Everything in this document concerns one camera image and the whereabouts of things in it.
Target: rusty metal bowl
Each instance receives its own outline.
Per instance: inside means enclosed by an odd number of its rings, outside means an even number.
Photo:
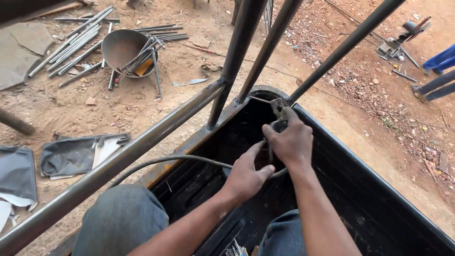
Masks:
[[[106,63],[116,72],[117,67],[124,67],[130,60],[136,57],[144,45],[147,43],[148,37],[140,32],[121,29],[112,31],[107,34],[101,43],[101,53]],[[136,74],[127,75],[127,77],[140,78],[148,76],[155,69],[153,63],[145,72],[144,75]]]

